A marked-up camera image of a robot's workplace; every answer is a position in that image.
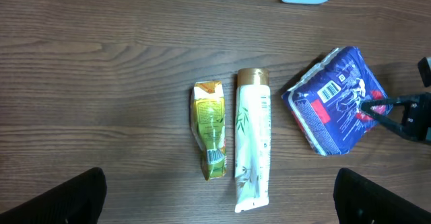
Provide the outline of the purple snack packet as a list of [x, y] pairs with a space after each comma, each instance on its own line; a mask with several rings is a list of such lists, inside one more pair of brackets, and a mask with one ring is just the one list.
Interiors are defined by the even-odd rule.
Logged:
[[334, 48], [282, 96], [312, 149], [344, 155], [378, 124], [360, 104], [388, 95], [358, 47]]

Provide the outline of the green tea packet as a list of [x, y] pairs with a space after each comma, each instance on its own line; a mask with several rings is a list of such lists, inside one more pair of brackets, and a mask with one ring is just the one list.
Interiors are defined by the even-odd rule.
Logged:
[[201, 150], [206, 180], [226, 174], [226, 111], [221, 81], [196, 82], [191, 94], [191, 130]]

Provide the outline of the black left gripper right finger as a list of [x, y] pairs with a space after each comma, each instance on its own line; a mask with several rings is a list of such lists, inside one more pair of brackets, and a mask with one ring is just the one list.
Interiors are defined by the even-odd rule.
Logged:
[[340, 224], [430, 224], [428, 211], [348, 168], [337, 174], [333, 199]]

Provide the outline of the white cosmetic tube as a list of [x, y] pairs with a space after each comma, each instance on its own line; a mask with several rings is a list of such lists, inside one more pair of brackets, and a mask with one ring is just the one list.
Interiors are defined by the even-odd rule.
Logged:
[[238, 71], [236, 89], [235, 212], [269, 204], [271, 90], [263, 68]]

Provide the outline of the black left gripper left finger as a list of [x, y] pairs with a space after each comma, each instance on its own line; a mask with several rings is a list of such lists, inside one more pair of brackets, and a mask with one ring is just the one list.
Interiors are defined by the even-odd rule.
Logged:
[[99, 167], [1, 213], [2, 223], [93, 223], [102, 212], [106, 177]]

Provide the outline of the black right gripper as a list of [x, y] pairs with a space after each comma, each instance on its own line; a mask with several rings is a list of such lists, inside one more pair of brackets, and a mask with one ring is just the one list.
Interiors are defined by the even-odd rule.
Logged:
[[[378, 106], [403, 107], [401, 120], [393, 120], [389, 113], [378, 113]], [[430, 93], [367, 100], [360, 104], [360, 110], [403, 139], [430, 144]]]

